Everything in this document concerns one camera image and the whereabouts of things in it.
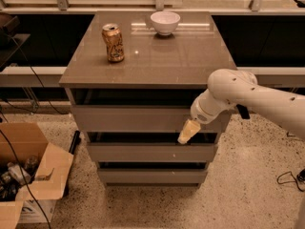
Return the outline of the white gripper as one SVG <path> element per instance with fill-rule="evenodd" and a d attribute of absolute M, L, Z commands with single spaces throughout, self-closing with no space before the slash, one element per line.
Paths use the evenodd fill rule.
<path fill-rule="evenodd" d="M 235 104 L 228 100 L 216 99 L 209 90 L 206 90 L 194 100 L 191 106 L 191 117 L 193 120 L 188 119 L 185 122 L 179 134 L 178 142 L 186 144 L 200 131 L 200 124 L 211 123 L 222 112 L 228 111 L 234 106 Z"/>

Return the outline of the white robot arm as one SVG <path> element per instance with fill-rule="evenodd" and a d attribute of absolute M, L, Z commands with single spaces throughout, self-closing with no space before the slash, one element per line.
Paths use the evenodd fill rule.
<path fill-rule="evenodd" d="M 304 229 L 305 98 L 262 87 L 252 73 L 218 70 L 191 107 L 179 140 L 208 127 L 233 107 L 215 161 L 198 195 L 183 206 L 189 229 Z"/>

